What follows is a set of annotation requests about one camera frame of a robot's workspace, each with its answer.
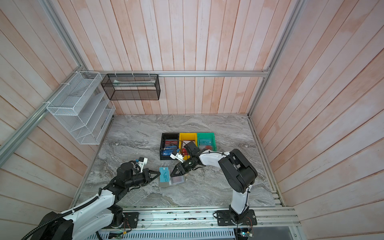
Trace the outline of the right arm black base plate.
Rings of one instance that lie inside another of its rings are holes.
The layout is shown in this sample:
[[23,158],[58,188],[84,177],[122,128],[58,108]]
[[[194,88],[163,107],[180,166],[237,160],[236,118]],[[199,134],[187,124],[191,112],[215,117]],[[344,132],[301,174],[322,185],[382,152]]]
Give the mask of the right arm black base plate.
[[213,216],[217,219],[219,226],[256,226],[257,219],[254,210],[246,209],[242,214],[234,210],[219,210]]

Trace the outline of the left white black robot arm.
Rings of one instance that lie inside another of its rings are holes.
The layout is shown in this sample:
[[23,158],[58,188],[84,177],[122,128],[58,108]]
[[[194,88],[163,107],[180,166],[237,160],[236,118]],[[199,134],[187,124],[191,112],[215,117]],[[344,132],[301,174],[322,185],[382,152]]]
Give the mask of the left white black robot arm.
[[23,239],[84,240],[105,227],[119,228],[124,224],[124,214],[117,203],[129,191],[148,185],[160,175],[136,161],[123,163],[117,175],[93,198],[61,213],[48,213]]

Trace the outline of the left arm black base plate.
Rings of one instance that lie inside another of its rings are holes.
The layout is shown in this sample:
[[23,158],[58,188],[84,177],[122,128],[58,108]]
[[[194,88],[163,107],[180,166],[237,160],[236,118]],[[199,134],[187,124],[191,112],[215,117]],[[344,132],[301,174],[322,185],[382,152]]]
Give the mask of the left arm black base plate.
[[123,212],[118,214],[117,221],[114,224],[119,229],[135,229],[138,225],[139,212]]

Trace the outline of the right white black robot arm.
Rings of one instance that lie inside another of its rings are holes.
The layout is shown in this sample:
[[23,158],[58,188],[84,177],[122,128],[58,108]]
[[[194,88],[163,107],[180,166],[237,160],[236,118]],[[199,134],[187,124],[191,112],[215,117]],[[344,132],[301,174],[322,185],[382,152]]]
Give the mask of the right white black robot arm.
[[219,226],[253,226],[257,224],[255,211],[249,205],[249,196],[257,170],[243,155],[234,149],[230,152],[217,152],[208,149],[199,149],[195,143],[185,145],[189,158],[184,160],[181,150],[174,150],[171,158],[179,160],[171,177],[179,177],[206,166],[221,168],[228,184],[233,189],[232,202],[228,210],[218,210],[213,216]]

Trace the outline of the grey card holder wallet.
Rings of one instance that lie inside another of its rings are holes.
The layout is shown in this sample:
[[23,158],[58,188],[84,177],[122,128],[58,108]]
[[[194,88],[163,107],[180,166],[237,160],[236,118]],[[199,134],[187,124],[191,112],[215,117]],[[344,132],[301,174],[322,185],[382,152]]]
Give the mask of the grey card holder wallet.
[[160,188],[168,188],[168,187],[171,187],[171,186],[182,184],[184,182],[185,182],[184,176],[174,177],[174,178],[170,177],[170,183],[169,184],[168,183],[160,183],[160,177],[159,177],[159,187]]

